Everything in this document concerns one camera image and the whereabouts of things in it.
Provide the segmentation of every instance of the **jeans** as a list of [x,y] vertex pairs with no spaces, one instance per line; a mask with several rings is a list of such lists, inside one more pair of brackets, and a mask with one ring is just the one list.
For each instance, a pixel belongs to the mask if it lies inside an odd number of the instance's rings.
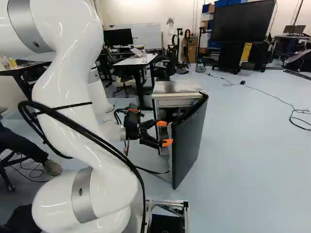
[[0,122],[0,153],[6,149],[22,153],[35,162],[43,164],[47,161],[49,156],[35,143],[14,133],[10,129],[4,127]]

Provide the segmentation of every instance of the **computer monitor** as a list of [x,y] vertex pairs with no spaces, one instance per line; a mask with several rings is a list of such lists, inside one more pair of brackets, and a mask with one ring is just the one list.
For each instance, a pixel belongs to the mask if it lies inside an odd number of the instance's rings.
[[305,30],[306,26],[305,25],[296,25],[295,26],[295,33],[296,34],[302,34],[303,31]]
[[289,34],[293,34],[294,32],[295,32],[294,25],[286,25],[283,31],[283,33],[289,33]]
[[132,45],[133,37],[131,29],[118,29],[104,31],[104,40],[109,46],[114,45]]
[[274,0],[262,0],[216,8],[211,41],[264,41],[275,3]]

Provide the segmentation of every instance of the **black strap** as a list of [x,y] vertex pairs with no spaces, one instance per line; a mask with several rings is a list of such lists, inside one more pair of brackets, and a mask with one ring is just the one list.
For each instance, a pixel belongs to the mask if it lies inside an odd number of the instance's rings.
[[[92,102],[70,104],[70,105],[56,107],[56,108],[51,108],[51,109],[57,111],[57,110],[61,110],[61,109],[74,108],[74,107],[79,107],[79,106],[83,106],[83,105],[90,105],[90,104],[92,104]],[[43,114],[43,112],[33,113],[34,116],[37,116],[37,115],[40,115],[40,114]]]
[[151,170],[148,170],[148,169],[145,169],[145,168],[142,168],[142,167],[139,167],[139,166],[135,166],[137,169],[139,170],[142,170],[142,171],[145,171],[145,172],[148,172],[148,173],[151,173],[151,174],[156,174],[156,175],[162,175],[162,174],[167,174],[169,173],[170,171],[166,171],[166,172],[156,172],[156,171],[151,171]]

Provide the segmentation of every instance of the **laptop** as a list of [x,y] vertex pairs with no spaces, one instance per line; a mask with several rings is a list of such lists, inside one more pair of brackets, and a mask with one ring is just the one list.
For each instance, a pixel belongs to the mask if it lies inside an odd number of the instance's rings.
[[286,25],[283,31],[283,33],[288,33],[288,34],[293,34],[294,32],[295,32],[294,25]]
[[294,33],[301,35],[303,31],[305,30],[305,25],[296,25]]

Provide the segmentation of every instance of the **shoe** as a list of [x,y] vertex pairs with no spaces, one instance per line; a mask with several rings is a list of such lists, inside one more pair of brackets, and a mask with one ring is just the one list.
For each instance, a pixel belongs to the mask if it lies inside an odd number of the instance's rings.
[[57,176],[62,173],[62,167],[51,159],[48,159],[43,165],[45,171],[51,176]]

